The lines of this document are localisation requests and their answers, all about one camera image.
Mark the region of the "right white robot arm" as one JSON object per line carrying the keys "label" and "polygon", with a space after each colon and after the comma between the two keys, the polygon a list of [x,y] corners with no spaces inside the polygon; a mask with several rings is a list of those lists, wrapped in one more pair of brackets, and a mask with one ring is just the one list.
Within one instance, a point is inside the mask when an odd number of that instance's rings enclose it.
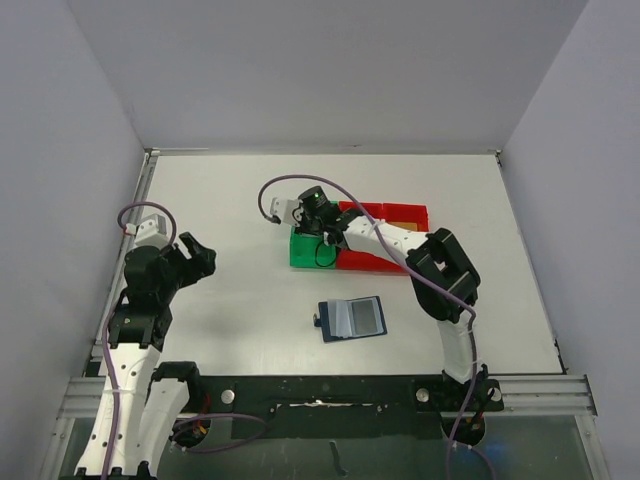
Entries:
{"label": "right white robot arm", "polygon": [[396,263],[410,276],[419,306],[438,323],[448,402],[463,412],[481,412],[500,401],[474,334],[480,275],[451,231],[402,229],[374,217],[359,202],[342,210],[320,186],[285,201],[273,214],[328,246]]}

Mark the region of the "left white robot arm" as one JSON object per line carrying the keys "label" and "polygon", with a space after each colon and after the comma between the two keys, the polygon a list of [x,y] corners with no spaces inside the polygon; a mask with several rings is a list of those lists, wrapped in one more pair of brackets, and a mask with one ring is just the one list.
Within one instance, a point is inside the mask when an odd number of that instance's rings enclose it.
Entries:
{"label": "left white robot arm", "polygon": [[214,274],[216,253],[184,232],[176,244],[138,245],[125,256],[125,286],[103,331],[105,383],[75,479],[154,479],[182,411],[205,391],[192,361],[160,359],[177,292]]}

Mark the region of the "blue leather card holder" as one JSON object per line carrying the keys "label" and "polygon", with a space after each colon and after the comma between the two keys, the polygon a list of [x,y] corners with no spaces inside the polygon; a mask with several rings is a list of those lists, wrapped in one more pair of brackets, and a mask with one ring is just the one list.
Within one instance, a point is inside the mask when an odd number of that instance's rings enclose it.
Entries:
{"label": "blue leather card holder", "polygon": [[325,343],[383,336],[388,333],[379,296],[318,303],[313,326]]}

